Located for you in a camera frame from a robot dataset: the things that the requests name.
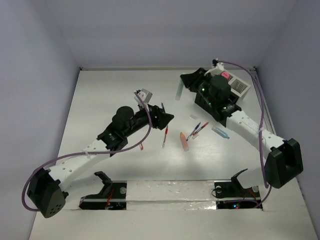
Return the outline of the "green highlighter marker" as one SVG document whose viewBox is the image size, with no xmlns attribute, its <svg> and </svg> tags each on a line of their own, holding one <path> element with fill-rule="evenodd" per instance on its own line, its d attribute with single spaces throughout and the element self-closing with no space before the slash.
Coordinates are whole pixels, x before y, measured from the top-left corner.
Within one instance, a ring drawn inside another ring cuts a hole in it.
<svg viewBox="0 0 320 240">
<path fill-rule="evenodd" d="M 176 101 L 179 101 L 181 99 L 183 89 L 184 89 L 184 83 L 183 83 L 182 80 L 180 80 L 180 82 L 178 84 L 177 91 L 176 91 L 176 95 L 175 95 L 175 100 Z"/>
</svg>

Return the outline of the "blue highlighter marker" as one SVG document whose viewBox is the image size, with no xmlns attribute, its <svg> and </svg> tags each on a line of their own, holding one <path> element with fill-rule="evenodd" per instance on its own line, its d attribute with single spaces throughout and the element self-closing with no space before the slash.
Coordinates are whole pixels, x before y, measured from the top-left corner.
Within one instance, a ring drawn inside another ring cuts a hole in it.
<svg viewBox="0 0 320 240">
<path fill-rule="evenodd" d="M 212 130 L 224 139 L 229 139 L 229 135 L 219 127 L 213 127 Z"/>
</svg>

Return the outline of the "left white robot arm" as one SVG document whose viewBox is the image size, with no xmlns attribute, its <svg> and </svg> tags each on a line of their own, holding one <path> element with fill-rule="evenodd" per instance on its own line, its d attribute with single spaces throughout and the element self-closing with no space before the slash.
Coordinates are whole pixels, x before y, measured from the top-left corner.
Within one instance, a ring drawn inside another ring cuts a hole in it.
<svg viewBox="0 0 320 240">
<path fill-rule="evenodd" d="M 36 168 L 22 189 L 22 205 L 29 211 L 40 212 L 44 218 L 56 215 L 75 197 L 70 185 L 80 175 L 117 153 L 130 151 L 126 147 L 128 137 L 140 129 L 147 126 L 150 130 L 163 130 L 173 119 L 173 114 L 157 105 L 147 104 L 138 112 L 129 106 L 120 107 L 88 148 L 57 157 L 62 160 L 60 164 L 45 168 L 51 164 L 48 161 Z"/>
</svg>

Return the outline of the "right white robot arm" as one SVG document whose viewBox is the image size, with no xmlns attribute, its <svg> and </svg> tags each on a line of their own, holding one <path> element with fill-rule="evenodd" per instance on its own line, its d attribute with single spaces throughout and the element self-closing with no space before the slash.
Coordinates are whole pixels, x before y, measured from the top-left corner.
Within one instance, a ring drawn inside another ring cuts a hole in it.
<svg viewBox="0 0 320 240">
<path fill-rule="evenodd" d="M 199 68 L 181 74 L 183 85 L 196 94 L 194 102 L 225 128 L 237 133 L 259 151 L 261 172 L 251 173 L 230 183 L 235 196 L 242 196 L 251 186 L 267 184 L 282 188 L 302 173 L 300 144 L 293 138 L 285 140 L 252 120 L 238 106 L 250 85 L 236 75 L 216 66 L 210 70 Z"/>
</svg>

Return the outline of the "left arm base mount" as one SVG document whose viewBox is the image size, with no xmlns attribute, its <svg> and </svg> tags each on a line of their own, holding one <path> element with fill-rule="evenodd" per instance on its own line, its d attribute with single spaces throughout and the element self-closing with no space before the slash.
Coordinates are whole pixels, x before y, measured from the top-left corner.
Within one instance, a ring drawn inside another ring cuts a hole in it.
<svg viewBox="0 0 320 240">
<path fill-rule="evenodd" d="M 94 175 L 101 179 L 103 187 L 97 194 L 81 197 L 79 208 L 81 210 L 126 210 L 127 182 L 112 181 L 102 171 L 97 171 Z"/>
</svg>

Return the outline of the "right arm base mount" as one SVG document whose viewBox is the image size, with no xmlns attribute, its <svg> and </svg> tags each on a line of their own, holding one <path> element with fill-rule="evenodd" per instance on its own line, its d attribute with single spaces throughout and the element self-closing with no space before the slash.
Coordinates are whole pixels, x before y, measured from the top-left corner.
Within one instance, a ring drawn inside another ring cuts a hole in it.
<svg viewBox="0 0 320 240">
<path fill-rule="evenodd" d="M 263 208 L 259 189 L 254 192 L 252 187 L 243 188 L 238 180 L 238 176 L 246 170 L 247 168 L 236 173 L 230 180 L 214 183 L 211 195 L 216 198 L 218 210 Z"/>
</svg>

